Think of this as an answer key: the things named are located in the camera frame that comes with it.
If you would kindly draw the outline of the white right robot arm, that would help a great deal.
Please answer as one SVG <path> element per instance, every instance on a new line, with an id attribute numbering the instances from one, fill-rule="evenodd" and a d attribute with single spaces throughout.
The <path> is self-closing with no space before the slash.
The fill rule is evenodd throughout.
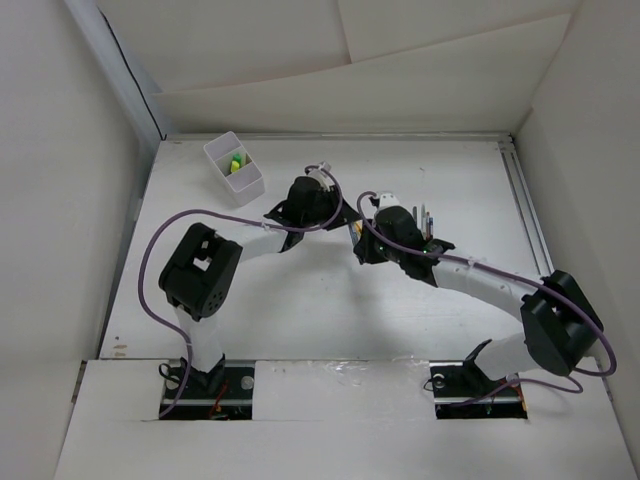
<path id="1" fill-rule="evenodd" d="M 481 342 L 454 379 L 469 396 L 497 394 L 517 374 L 541 368 L 569 377 L 604 328 L 575 279 L 556 270 L 541 278 L 502 271 L 427 237 L 392 194 L 372 197 L 376 211 L 363 222 L 354 253 L 363 264 L 392 262 L 409 278 L 466 294 L 515 318 L 519 333 Z"/>

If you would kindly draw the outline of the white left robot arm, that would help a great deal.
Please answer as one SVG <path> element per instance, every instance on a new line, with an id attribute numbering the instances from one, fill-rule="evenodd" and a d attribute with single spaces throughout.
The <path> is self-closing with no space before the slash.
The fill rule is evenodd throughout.
<path id="1" fill-rule="evenodd" d="M 190 337 L 192 359 L 171 371 L 185 379 L 186 391 L 212 396 L 224 382 L 225 355 L 219 343 L 217 312 L 227 299 L 237 267 L 267 254 L 295 247 L 314 228 L 333 230 L 358 220 L 358 213 L 339 189 L 318 173 L 299 176 L 287 197 L 264 214 L 266 222 L 244 223 L 226 235 L 201 223 L 192 224 L 159 278 L 181 329 Z"/>

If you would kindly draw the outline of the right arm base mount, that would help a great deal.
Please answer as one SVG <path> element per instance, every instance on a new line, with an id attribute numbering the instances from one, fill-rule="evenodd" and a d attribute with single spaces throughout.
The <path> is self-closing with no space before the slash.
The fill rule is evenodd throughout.
<path id="1" fill-rule="evenodd" d="M 528 418 L 519 387 L 509 386 L 489 396 L 507 383 L 506 379 L 490 380 L 475 365 L 476 357 L 489 343 L 481 343 L 464 360 L 430 363 L 429 377 L 422 389 L 432 395 L 438 420 Z"/>

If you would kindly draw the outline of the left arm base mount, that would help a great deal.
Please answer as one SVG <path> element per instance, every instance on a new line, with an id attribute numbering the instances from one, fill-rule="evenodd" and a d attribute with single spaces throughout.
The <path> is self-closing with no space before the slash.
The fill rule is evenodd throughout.
<path id="1" fill-rule="evenodd" d="M 158 373 L 164 381 L 159 406 L 160 420 L 244 421 L 252 419 L 255 382 L 254 361 L 222 358 L 209 372 L 192 368 L 186 386 L 179 387 L 186 359 L 163 362 Z"/>

